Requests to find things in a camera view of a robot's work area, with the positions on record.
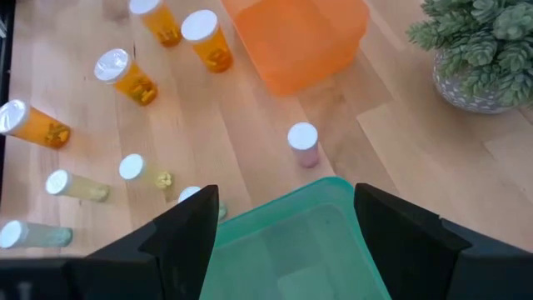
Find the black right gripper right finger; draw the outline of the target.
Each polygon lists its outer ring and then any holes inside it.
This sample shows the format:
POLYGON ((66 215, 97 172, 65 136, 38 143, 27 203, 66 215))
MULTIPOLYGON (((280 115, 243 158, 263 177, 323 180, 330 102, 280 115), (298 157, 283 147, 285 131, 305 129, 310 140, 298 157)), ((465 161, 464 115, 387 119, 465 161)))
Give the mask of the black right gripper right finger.
POLYGON ((533 252, 367 183, 354 209, 393 300, 533 300, 533 252))

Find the green translucent plastic bin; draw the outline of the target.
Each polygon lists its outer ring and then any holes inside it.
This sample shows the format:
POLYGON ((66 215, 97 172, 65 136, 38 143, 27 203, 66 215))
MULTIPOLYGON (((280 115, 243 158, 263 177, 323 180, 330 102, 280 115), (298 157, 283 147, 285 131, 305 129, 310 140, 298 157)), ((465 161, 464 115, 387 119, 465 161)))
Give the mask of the green translucent plastic bin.
POLYGON ((391 300, 354 191, 324 177, 220 224, 200 300, 391 300))

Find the yellow pill bottle white cap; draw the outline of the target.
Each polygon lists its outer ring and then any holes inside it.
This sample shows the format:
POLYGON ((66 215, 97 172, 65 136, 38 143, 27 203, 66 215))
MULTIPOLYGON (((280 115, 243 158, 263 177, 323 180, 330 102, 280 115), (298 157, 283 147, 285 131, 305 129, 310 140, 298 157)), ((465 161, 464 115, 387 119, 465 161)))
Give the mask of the yellow pill bottle white cap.
POLYGON ((126 181, 143 181, 160 190, 167 190, 173 184, 170 172, 149 163, 138 153, 126 155, 119 163, 118 172, 126 181))
POLYGON ((65 196, 93 202, 105 202, 110 193, 110 187, 107 184, 76 175, 65 169, 52 172, 45 182, 45 189, 48 194, 53 196, 65 196))

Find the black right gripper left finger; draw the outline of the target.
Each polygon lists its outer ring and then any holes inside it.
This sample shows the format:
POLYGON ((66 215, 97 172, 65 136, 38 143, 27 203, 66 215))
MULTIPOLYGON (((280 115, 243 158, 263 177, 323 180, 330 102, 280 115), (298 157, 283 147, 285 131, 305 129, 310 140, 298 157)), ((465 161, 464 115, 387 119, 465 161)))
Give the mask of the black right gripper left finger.
POLYGON ((87 256, 83 300, 198 300, 217 233, 219 190, 207 185, 87 256))

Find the orange translucent plastic bin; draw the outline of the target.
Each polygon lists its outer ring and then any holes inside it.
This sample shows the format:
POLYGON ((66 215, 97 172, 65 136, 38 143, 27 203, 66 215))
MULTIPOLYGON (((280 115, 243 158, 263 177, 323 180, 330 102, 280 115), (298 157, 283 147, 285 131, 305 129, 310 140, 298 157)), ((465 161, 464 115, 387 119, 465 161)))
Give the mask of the orange translucent plastic bin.
POLYGON ((289 96, 354 60, 370 10, 364 0, 221 0, 262 81, 289 96))

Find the orange pill bottle white cap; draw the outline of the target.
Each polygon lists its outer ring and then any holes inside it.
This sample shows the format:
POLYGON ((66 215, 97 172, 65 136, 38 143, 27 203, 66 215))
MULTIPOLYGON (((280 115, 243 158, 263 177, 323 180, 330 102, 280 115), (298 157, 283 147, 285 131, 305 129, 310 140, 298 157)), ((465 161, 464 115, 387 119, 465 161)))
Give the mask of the orange pill bottle white cap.
POLYGON ((164 0, 129 0, 128 8, 162 46, 170 48, 182 40, 177 21, 164 0))
POLYGON ((188 15, 182 22, 181 34, 209 71, 222 73, 232 66, 232 53, 212 10, 202 9, 188 15))
POLYGON ((46 148, 59 149, 71 137, 71 128, 18 99, 0 107, 0 133, 46 148))
POLYGON ((99 81, 114 86, 140 106, 150 104, 158 95, 157 85, 122 48, 105 52, 93 72, 99 81))

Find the green artificial succulent plant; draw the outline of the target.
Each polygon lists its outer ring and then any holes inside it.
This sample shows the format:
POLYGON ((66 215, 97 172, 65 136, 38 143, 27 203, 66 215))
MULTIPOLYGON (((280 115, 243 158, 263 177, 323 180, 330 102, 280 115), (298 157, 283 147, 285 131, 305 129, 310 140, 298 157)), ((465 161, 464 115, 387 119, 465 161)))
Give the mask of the green artificial succulent plant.
POLYGON ((426 20, 406 35, 442 53, 439 72, 468 96, 493 89, 504 104, 533 106, 533 0, 424 0, 426 20))

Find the pink pill bottle white cap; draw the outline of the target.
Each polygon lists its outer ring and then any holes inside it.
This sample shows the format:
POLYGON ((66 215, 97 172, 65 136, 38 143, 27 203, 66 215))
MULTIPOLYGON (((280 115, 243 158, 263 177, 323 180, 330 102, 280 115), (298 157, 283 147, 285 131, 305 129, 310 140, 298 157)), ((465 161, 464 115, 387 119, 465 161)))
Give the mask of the pink pill bottle white cap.
POLYGON ((288 144, 298 163, 313 168, 319 162, 318 131, 308 122, 294 124, 287 134, 288 144))

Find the grey patterned plant pot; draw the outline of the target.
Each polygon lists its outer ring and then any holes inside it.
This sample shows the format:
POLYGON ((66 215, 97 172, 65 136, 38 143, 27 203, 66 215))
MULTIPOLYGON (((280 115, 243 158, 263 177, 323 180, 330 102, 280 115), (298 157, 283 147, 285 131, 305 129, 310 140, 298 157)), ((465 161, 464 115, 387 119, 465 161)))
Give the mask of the grey patterned plant pot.
POLYGON ((458 76, 445 78, 439 72, 443 54, 438 52, 434 58, 432 78, 438 93, 452 106, 471 113, 499 114, 518 108, 518 104, 504 104, 497 98, 493 89, 485 90, 478 95, 468 96, 461 91, 461 79, 458 76))

